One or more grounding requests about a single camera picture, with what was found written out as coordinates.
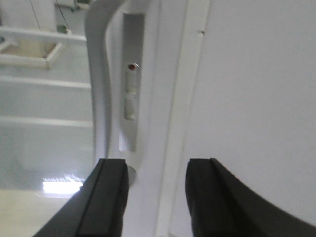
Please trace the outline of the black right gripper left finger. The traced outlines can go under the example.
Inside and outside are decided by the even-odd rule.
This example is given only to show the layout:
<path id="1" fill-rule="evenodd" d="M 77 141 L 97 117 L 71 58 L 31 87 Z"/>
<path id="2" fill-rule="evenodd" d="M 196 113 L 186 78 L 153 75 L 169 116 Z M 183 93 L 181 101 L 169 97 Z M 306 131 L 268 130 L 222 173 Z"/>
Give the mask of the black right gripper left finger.
<path id="1" fill-rule="evenodd" d="M 37 237 L 119 237 L 129 192 L 123 159 L 100 159 L 65 205 L 35 234 Z"/>

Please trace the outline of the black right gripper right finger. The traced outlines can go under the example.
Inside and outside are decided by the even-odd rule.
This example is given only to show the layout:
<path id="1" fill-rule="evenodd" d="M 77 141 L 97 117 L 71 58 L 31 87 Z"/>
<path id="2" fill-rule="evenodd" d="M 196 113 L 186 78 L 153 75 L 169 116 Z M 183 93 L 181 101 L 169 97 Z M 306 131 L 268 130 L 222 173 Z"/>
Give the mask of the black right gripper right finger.
<path id="1" fill-rule="evenodd" d="M 217 159 L 193 158 L 186 199 L 195 237 L 314 237 L 315 226 L 270 203 Z"/>

